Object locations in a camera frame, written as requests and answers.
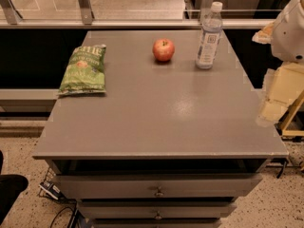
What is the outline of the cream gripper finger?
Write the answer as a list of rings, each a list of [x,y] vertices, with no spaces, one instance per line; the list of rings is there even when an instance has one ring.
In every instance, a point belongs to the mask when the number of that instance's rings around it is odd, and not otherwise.
[[[283,62],[278,69],[268,69],[262,85],[262,99],[256,123],[277,123],[304,90],[304,65]]]

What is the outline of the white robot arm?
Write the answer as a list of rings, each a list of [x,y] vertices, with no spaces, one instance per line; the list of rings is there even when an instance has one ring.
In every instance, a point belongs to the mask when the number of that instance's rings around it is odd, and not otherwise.
[[[304,0],[291,0],[273,23],[256,32],[253,42],[270,44],[272,55],[282,61],[268,69],[256,122],[275,124],[304,90]]]

